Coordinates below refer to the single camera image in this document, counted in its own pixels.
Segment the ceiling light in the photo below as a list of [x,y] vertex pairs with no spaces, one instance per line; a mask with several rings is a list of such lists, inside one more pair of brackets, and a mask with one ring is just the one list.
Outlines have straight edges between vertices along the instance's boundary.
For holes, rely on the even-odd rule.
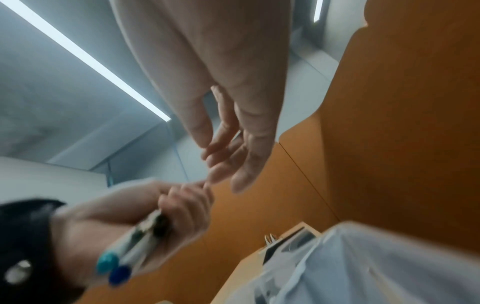
[[313,14],[313,22],[317,22],[318,20],[320,20],[320,12],[322,11],[323,2],[324,0],[316,0],[315,13]]
[[3,3],[9,9],[17,13],[20,17],[28,21],[31,25],[39,29],[42,33],[50,37],[53,41],[64,47],[67,51],[75,55],[78,59],[82,60],[89,67],[97,71],[100,75],[107,78],[111,83],[119,87],[122,91],[129,94],[136,101],[141,103],[150,111],[154,112],[160,118],[165,121],[169,121],[170,117],[154,106],[150,101],[145,97],[140,95],[139,92],[135,91],[131,86],[126,84],[122,79],[118,78],[117,75],[112,73],[104,65],[98,62],[95,58],[90,56],[87,52],[82,50],[78,45],[68,39],[64,34],[60,33],[56,28],[51,24],[45,21],[42,17],[37,15],[34,11],[29,9],[19,0],[0,0],[0,3]]

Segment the gray ceiling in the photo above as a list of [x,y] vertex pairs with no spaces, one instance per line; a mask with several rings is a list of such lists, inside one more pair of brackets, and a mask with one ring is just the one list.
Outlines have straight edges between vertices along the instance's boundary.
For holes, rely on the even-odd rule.
[[[131,55],[107,0],[22,1],[171,113]],[[142,107],[2,4],[0,28],[0,156],[49,159],[120,112]]]

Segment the fluorescent light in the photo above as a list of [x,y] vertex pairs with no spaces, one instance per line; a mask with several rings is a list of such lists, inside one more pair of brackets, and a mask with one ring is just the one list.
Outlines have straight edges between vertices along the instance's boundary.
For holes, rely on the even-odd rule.
[[28,21],[31,25],[39,29],[42,33],[50,37],[53,41],[64,47],[67,51],[75,55],[78,59],[82,60],[89,67],[97,71],[100,75],[107,78],[111,83],[119,87],[122,91],[129,94],[136,101],[141,103],[150,111],[157,114],[160,118],[165,121],[169,121],[170,117],[167,114],[160,111],[156,106],[154,106],[150,101],[145,97],[140,95],[139,92],[135,91],[131,86],[126,84],[122,79],[118,78],[117,75],[112,73],[109,69],[103,66],[95,58],[90,56],[87,52],[82,50],[78,45],[68,39],[64,34],[60,33],[56,28],[51,24],[45,21],[42,17],[37,15],[34,11],[29,9],[19,0],[0,0],[6,7],[17,13],[20,17]]
[[322,11],[322,4],[324,0],[316,0],[315,13],[313,15],[313,22],[320,20],[320,12]]

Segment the teal marker cap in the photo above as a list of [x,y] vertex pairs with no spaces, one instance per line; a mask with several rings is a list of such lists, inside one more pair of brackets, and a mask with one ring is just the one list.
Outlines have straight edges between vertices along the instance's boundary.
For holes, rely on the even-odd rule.
[[119,257],[114,252],[103,253],[96,263],[96,272],[106,274],[119,266]]

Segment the orange partition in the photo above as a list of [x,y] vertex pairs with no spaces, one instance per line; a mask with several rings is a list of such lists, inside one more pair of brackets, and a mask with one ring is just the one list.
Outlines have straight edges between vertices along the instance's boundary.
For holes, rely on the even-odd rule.
[[280,235],[302,221],[318,231],[338,222],[280,145],[249,191],[234,195],[228,182],[213,190],[211,226],[201,240],[121,288],[89,290],[80,303],[210,303],[237,264],[265,245],[265,234]]
[[369,0],[280,144],[340,220],[480,252],[480,2]]

